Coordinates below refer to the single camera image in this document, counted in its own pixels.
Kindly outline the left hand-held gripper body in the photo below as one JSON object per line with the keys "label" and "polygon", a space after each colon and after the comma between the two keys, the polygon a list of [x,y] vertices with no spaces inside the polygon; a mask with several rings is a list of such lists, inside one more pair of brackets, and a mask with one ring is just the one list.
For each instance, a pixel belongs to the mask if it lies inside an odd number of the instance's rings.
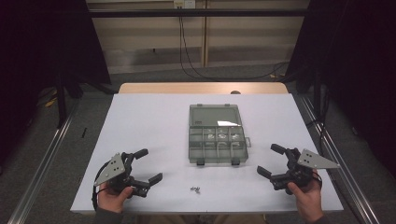
{"label": "left hand-held gripper body", "polygon": [[131,186],[133,160],[134,153],[116,153],[100,168],[93,185],[98,187],[107,182],[112,190],[122,192],[126,187]]}

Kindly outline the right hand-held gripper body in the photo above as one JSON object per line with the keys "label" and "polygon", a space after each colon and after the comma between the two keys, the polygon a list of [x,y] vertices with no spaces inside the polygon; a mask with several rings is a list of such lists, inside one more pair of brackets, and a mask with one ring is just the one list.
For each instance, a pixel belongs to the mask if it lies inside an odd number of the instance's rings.
{"label": "right hand-held gripper body", "polygon": [[294,149],[296,164],[292,168],[293,182],[298,187],[305,187],[314,178],[313,172],[317,169],[337,169],[340,165],[334,161],[326,159],[319,154],[304,149],[300,152]]}

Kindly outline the grey transparent compartment box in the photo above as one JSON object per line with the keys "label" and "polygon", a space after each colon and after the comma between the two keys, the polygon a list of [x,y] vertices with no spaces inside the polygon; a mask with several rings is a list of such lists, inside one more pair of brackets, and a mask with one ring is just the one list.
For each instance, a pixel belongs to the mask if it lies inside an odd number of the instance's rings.
{"label": "grey transparent compartment box", "polygon": [[[215,139],[208,139],[209,134]],[[227,134],[227,138],[219,139],[219,134]],[[240,137],[232,139],[233,134]],[[233,147],[232,142],[245,142],[245,147]],[[190,105],[189,160],[199,166],[240,165],[248,160],[248,141],[237,105]]]}

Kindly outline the person's left hand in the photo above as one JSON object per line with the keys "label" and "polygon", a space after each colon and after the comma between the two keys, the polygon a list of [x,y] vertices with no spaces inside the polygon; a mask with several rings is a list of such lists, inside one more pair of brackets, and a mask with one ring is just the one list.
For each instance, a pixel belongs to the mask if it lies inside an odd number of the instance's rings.
{"label": "person's left hand", "polygon": [[133,189],[126,187],[121,193],[115,194],[107,186],[107,182],[102,183],[98,192],[98,206],[101,209],[120,214],[123,211],[124,202],[132,193]]}

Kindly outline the person's right hand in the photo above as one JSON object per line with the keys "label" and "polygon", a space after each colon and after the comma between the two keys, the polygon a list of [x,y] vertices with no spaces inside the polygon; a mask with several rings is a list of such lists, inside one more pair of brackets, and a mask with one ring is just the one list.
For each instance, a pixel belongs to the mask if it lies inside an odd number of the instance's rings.
{"label": "person's right hand", "polygon": [[295,183],[289,182],[289,190],[295,196],[299,215],[306,224],[314,224],[324,216],[321,208],[321,187],[318,181],[311,181],[300,189]]}

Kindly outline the black metal stand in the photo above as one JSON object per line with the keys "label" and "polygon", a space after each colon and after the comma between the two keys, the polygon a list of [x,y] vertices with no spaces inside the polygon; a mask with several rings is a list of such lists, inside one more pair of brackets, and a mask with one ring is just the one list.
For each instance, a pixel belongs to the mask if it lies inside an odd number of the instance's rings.
{"label": "black metal stand", "polygon": [[56,90],[57,90],[58,114],[59,114],[58,128],[61,128],[64,125],[67,118],[63,76],[61,73],[59,73],[56,77]]}

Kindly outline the wooden table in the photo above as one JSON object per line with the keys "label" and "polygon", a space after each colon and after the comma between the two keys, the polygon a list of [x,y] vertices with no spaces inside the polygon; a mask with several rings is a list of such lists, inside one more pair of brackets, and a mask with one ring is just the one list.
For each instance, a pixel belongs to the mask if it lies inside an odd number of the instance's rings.
{"label": "wooden table", "polygon": [[124,83],[119,93],[283,94],[288,90],[280,82],[156,82]]}

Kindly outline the black curtain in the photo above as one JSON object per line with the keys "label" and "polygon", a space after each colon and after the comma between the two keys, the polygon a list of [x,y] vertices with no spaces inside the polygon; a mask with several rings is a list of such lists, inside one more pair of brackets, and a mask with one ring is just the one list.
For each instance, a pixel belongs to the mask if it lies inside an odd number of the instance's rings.
{"label": "black curtain", "polygon": [[396,0],[309,0],[286,76],[315,77],[396,177]]}
{"label": "black curtain", "polygon": [[87,0],[0,0],[0,165],[35,113],[38,94],[62,83],[110,82]]}

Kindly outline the aluminium floor rail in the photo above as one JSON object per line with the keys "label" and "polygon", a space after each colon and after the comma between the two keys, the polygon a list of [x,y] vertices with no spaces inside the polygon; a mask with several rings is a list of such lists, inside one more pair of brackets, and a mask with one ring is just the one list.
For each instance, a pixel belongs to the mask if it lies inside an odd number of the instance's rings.
{"label": "aluminium floor rail", "polygon": [[48,175],[51,164],[53,163],[53,160],[68,132],[69,126],[77,113],[78,106],[79,100],[74,101],[71,105],[69,114],[66,116],[66,119],[61,127],[55,132],[43,159],[39,163],[38,168],[35,170],[32,180],[29,182],[27,190],[22,194],[21,199],[17,203],[17,206],[14,209],[7,224],[25,223],[35,199],[43,186],[44,180]]}
{"label": "aluminium floor rail", "polygon": [[320,151],[326,152],[333,161],[336,161],[340,165],[338,175],[342,179],[349,197],[352,200],[352,202],[349,203],[347,196],[344,195],[345,202],[350,205],[350,211],[356,215],[360,224],[380,224],[380,221],[375,214],[375,210],[364,195],[353,174],[349,171],[345,160],[340,154],[330,134],[325,129],[325,125],[318,121],[318,117],[314,112],[313,103],[307,96],[302,96],[301,102],[304,106],[304,111],[309,117],[309,121],[318,133],[318,147]]}

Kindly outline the wooden wall post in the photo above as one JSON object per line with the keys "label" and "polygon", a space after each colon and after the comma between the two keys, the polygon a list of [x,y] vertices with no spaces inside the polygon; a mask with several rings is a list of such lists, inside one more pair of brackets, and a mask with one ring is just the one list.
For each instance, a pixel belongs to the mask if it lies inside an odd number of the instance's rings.
{"label": "wooden wall post", "polygon": [[202,47],[201,47],[201,64],[202,67],[207,67],[208,64],[208,18],[202,18]]}

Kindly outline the wall power outlet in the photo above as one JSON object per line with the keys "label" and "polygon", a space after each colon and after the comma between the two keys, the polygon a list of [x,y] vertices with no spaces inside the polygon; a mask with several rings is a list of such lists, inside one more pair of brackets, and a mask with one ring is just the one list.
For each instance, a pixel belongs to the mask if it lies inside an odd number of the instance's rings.
{"label": "wall power outlet", "polygon": [[174,0],[174,8],[176,9],[195,9],[195,0]]}

